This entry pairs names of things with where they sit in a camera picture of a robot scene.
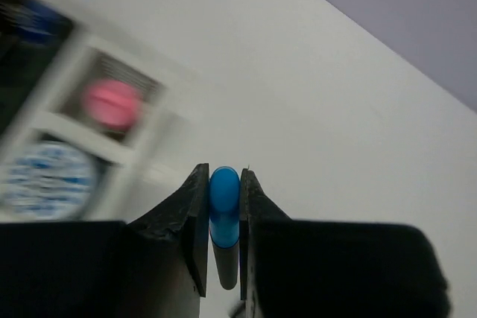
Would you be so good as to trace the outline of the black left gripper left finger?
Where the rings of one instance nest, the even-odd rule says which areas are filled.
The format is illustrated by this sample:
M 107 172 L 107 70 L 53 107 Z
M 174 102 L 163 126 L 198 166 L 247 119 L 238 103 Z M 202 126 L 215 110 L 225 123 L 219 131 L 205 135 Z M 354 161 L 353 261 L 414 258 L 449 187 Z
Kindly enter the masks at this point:
M 206 295 L 209 166 L 128 224 L 127 317 L 198 317 Z

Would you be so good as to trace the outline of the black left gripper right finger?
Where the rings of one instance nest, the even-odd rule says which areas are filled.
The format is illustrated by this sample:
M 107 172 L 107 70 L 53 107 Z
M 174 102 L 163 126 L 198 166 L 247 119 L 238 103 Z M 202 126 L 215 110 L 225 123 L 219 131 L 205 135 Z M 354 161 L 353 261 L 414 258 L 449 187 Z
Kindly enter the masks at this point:
M 447 280 L 416 227 L 297 220 L 241 173 L 247 317 L 448 317 Z

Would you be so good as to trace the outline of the blue highlighter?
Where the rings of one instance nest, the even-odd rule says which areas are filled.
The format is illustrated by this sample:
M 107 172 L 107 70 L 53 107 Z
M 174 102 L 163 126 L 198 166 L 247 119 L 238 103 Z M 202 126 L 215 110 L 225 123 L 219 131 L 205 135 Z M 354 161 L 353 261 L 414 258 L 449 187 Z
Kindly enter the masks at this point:
M 238 279 L 240 190 L 233 168 L 214 170 L 209 180 L 209 233 L 219 282 L 225 290 L 232 290 Z

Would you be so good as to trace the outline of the blue patterned round tin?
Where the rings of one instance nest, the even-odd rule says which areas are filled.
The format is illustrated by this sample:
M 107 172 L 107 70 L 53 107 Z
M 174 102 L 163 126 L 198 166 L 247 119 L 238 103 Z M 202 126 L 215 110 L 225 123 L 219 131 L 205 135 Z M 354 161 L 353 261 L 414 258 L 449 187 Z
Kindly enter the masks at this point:
M 1 207 L 21 220 L 83 214 L 99 181 L 95 160 L 61 141 L 25 145 L 1 164 Z

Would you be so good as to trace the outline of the pink capped glitter jar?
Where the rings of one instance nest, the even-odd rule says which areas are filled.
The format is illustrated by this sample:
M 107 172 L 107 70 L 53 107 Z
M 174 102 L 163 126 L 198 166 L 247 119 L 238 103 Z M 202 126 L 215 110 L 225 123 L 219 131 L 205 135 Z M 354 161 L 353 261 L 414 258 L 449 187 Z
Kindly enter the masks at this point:
M 83 91 L 81 107 L 88 117 L 103 128 L 124 132 L 138 121 L 142 96 L 133 85 L 103 77 Z

